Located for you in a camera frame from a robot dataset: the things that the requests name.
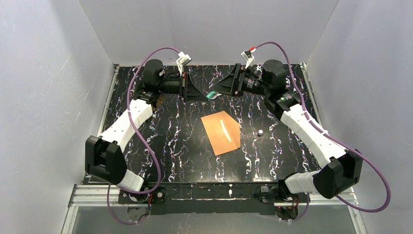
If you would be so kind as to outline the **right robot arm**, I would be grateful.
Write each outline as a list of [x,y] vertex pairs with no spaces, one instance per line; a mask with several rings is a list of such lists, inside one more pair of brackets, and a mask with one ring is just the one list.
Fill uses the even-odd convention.
[[300,98],[286,87],[287,70],[282,62],[266,61],[260,76],[248,67],[235,64],[233,70],[211,87],[223,95],[240,96],[249,92],[263,96],[265,106],[288,126],[316,158],[321,170],[290,174],[278,181],[282,196],[300,193],[320,194],[331,199],[359,182],[362,159],[334,143],[302,108]]

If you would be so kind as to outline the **tan letter paper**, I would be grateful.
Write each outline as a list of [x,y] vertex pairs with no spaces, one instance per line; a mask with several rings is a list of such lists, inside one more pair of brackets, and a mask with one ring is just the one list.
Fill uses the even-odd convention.
[[222,119],[220,120],[220,124],[221,124],[221,127],[222,127],[222,131],[223,131],[224,135],[226,136],[227,140],[229,142],[232,142],[230,134],[229,134],[228,130],[226,129],[225,123]]

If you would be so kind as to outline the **orange envelope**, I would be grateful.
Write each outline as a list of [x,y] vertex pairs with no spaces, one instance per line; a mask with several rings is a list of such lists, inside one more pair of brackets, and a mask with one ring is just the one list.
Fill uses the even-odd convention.
[[[222,131],[220,120],[223,120],[232,142],[229,142]],[[201,117],[207,137],[215,156],[237,150],[241,146],[240,124],[227,112],[220,111]]]

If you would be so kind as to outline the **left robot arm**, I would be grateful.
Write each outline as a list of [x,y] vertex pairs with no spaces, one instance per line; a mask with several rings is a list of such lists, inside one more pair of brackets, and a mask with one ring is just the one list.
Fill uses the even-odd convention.
[[89,136],[85,142],[85,172],[90,176],[116,185],[129,193],[142,194],[144,180],[127,168],[124,157],[126,145],[137,135],[151,154],[161,181],[160,165],[153,150],[138,132],[138,128],[160,107],[165,94],[176,94],[183,102],[207,102],[207,97],[193,83],[191,73],[184,66],[191,62],[189,56],[177,59],[177,70],[166,72],[159,59],[150,59],[137,71],[140,80],[132,82],[134,93],[126,110],[98,136]]

